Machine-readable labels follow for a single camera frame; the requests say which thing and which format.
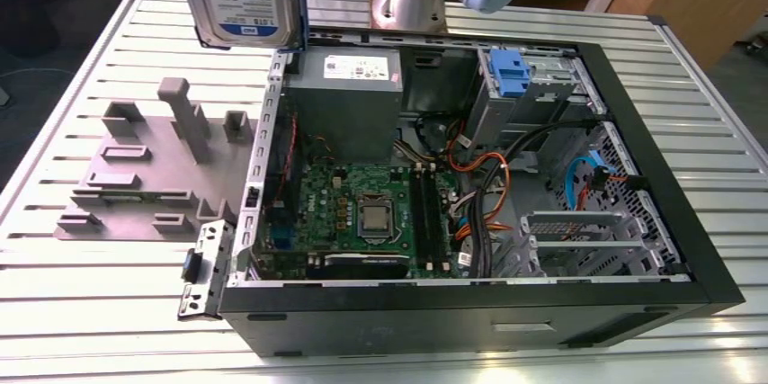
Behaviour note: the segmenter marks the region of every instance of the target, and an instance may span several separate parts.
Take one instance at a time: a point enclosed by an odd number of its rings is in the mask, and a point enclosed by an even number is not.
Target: motherboard
[[[455,273],[453,174],[435,167],[305,167],[297,221],[272,225],[259,259],[271,279],[421,279]]]

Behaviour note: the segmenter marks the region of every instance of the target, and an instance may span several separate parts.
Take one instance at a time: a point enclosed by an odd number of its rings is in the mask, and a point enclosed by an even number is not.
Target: slotted aluminum surface
[[[367,0],[309,0],[309,7],[316,24],[367,26]],[[603,45],[747,303],[607,349],[353,359],[260,359],[224,322],[176,322],[189,244],[61,242],[55,221],[96,152],[109,101],[169,115],[156,85],[184,76],[208,117],[245,110],[256,118],[271,52],[201,49],[185,0],[124,0],[0,196],[0,376],[228,384],[768,377],[764,154],[673,37],[644,17],[520,8],[481,16],[449,6],[448,24],[457,33]]]

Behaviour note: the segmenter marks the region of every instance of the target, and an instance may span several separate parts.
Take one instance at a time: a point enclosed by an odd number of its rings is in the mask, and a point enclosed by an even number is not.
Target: red cable
[[[291,164],[293,162],[293,151],[296,147],[296,131],[297,131],[297,122],[296,122],[296,114],[293,115],[293,126],[291,132],[291,148],[288,149],[288,156],[285,157],[285,163],[283,164],[283,174],[280,176],[280,186],[277,187],[277,193],[275,193],[275,199],[272,200],[271,206],[275,205],[275,201],[280,199],[280,194],[283,193],[283,186],[285,185],[285,177],[288,176],[288,172],[291,171]]]

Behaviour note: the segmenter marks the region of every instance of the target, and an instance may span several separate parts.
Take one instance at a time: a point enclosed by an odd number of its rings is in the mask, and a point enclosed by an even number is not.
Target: side panel
[[[369,355],[603,346],[683,315],[637,306],[224,314],[260,356]]]
[[[619,134],[629,148],[631,157],[640,173],[648,178],[653,201],[677,243],[677,250],[683,254],[693,279],[707,290],[715,304],[701,311],[709,316],[744,302],[744,297],[603,49],[597,45],[579,44],[579,51],[597,91],[616,119]]]

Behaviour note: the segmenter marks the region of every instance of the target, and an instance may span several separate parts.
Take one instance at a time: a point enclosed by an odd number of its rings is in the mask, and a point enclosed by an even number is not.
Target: wire bundle
[[[593,126],[597,125],[597,123],[599,123],[597,120],[559,121],[543,125],[536,129],[532,129],[531,131],[525,132],[508,147],[503,155],[503,160],[504,161],[513,160],[515,157],[520,154],[520,152],[525,149],[525,147],[539,138],[541,138],[547,133],[549,133],[552,130],[561,128],[592,128]],[[507,167],[505,162],[503,164],[500,162],[496,162],[493,164],[491,170],[485,174],[485,178],[483,179],[480,187],[476,190],[473,199],[469,202],[469,229],[473,241],[473,253],[469,265],[471,278],[491,277],[492,245],[491,245],[491,236],[488,233],[485,215],[483,213],[483,197],[485,195],[485,191],[491,186],[493,177],[497,175],[499,169],[501,168],[503,165],[507,170],[509,169]]]

